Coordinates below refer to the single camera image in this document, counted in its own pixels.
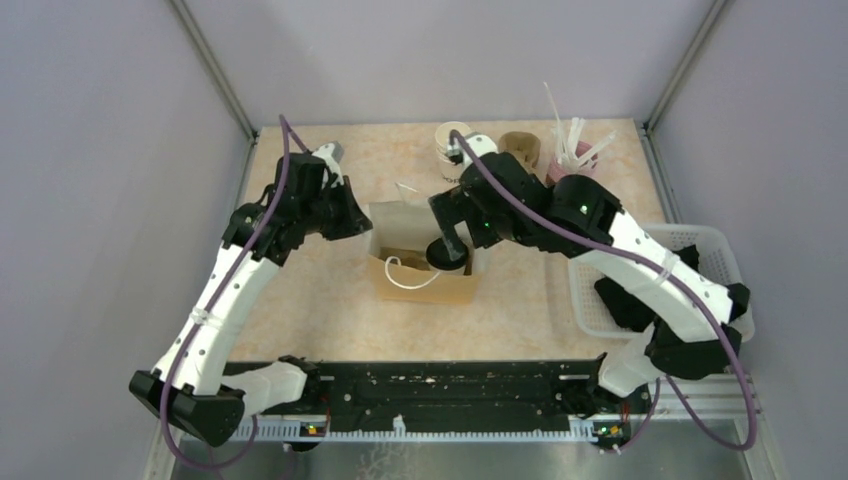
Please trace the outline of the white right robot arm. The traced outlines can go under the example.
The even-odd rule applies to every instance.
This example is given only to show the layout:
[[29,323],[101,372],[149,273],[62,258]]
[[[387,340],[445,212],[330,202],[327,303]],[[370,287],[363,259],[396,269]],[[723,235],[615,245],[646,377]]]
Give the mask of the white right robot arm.
[[586,385],[589,404],[612,412],[637,387],[661,376],[699,380],[731,368],[750,391],[732,322],[744,315],[749,290],[708,280],[655,240],[597,181],[566,176],[543,184],[483,134],[449,134],[458,184],[428,203],[450,258],[460,254],[458,224],[476,248],[509,241],[562,254],[601,272],[649,307],[659,323],[600,362]]

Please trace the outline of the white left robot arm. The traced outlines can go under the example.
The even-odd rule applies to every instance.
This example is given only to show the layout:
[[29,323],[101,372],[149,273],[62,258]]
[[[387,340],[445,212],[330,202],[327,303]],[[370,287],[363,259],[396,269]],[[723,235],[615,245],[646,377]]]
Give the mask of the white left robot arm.
[[311,234],[327,241],[359,236],[373,225],[340,168],[337,141],[281,157],[259,200],[231,215],[213,271],[172,346],[130,392],[154,415],[211,447],[241,422],[287,404],[308,413],[319,404],[316,365],[293,356],[228,375],[225,367],[250,311],[290,254]]

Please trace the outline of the brown paper bag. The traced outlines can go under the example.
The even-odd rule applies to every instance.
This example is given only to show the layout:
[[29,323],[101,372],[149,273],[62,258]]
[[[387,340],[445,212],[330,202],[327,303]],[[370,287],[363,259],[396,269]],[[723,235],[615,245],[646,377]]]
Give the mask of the brown paper bag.
[[461,223],[456,230],[464,254],[450,259],[427,195],[400,182],[395,188],[394,199],[372,202],[365,209],[373,224],[366,233],[366,269],[377,296],[444,305],[471,303],[490,266],[491,252],[475,248]]

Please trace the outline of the black plastic cup lid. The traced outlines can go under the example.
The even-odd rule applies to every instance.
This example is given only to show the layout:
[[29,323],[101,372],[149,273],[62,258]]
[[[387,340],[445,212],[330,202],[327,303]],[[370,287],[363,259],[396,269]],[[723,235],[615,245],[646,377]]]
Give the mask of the black plastic cup lid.
[[460,243],[457,253],[451,253],[444,243],[444,239],[437,238],[427,246],[425,259],[432,270],[446,274],[464,275],[471,254],[464,243]]

